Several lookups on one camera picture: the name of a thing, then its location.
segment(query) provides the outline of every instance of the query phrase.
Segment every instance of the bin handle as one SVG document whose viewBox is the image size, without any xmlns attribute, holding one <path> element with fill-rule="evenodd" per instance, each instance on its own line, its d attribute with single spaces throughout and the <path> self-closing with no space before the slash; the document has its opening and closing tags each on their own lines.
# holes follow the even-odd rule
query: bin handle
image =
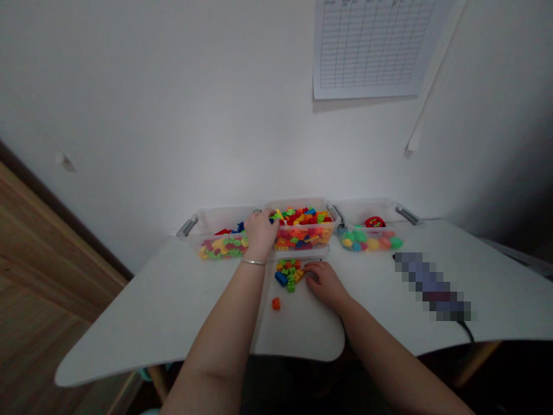
<svg viewBox="0 0 553 415">
<path fill-rule="evenodd" d="M 177 232 L 177 238 L 184 240 L 192 230 L 195 224 L 198 223 L 198 217 L 194 216 L 193 218 L 188 219 L 184 225 Z"/>
<path fill-rule="evenodd" d="M 401 216 L 407 219 L 413 226 L 424 224 L 421 218 L 419 218 L 416 214 L 414 214 L 410 210 L 407 210 L 406 208 L 404 208 L 402 205 L 396 206 L 396 212 L 398 212 Z"/>
<path fill-rule="evenodd" d="M 332 205 L 332 207 L 334 208 L 334 210 L 336 210 L 336 213 L 340 217 L 340 224 L 338 225 L 338 228 L 344 228 L 346 224 L 344 222 L 344 217 L 342 215 L 342 212 L 340 212 L 340 210 L 336 207 L 336 205 Z"/>
</svg>

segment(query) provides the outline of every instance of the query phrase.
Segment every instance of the green block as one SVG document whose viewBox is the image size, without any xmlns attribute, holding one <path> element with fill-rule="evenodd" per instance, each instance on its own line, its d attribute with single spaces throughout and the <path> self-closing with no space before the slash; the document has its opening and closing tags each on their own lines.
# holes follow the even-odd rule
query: green block
<svg viewBox="0 0 553 415">
<path fill-rule="evenodd" d="M 355 235 L 357 242 L 367 242 L 367 235 L 364 232 L 353 231 L 353 235 Z"/>
<path fill-rule="evenodd" d="M 403 246 L 403 241 L 396 236 L 390 238 L 390 243 L 392 244 L 392 249 L 399 249 Z"/>
</svg>

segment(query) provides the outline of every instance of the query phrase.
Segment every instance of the paper sheet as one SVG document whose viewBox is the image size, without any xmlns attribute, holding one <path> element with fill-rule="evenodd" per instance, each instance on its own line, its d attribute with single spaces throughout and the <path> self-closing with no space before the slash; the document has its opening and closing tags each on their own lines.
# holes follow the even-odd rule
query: paper sheet
<svg viewBox="0 0 553 415">
<path fill-rule="evenodd" d="M 455 1 L 317 0 L 315 99 L 417 95 Z"/>
</svg>

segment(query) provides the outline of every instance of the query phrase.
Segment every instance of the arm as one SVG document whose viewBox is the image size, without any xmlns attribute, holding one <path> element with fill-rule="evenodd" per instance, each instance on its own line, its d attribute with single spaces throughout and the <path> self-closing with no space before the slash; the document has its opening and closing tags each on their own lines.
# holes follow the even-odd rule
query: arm
<svg viewBox="0 0 553 415">
<path fill-rule="evenodd" d="M 266 261 L 278 231 L 270 211 L 253 213 L 244 224 L 249 248 L 244 258 Z M 242 380 L 261 301 L 265 267 L 240 262 L 229 285 L 204 322 L 161 410 L 176 413 L 238 413 Z"/>
<path fill-rule="evenodd" d="M 351 347 L 390 406 L 406 414 L 472 414 L 466 404 L 347 293 L 327 262 L 304 267 L 309 288 L 340 316 Z"/>
</svg>

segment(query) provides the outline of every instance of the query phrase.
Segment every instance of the hand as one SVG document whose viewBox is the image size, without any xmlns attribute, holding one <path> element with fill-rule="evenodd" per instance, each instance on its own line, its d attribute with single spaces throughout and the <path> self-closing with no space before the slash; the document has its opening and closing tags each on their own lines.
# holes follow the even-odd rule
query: hand
<svg viewBox="0 0 553 415">
<path fill-rule="evenodd" d="M 262 212 L 253 212 L 246 222 L 244 229 L 248 236 L 248 250 L 244 254 L 245 259 L 252 261 L 266 261 L 271 252 L 272 245 L 278 233 L 279 221 L 275 220 L 271 225 L 269 216 L 271 210 L 265 209 Z"/>
<path fill-rule="evenodd" d="M 318 276 L 317 282 L 307 275 L 307 285 L 319 300 L 340 314 L 347 307 L 351 297 L 330 264 L 321 261 L 309 262 L 304 266 L 304 271 L 311 271 Z"/>
</svg>

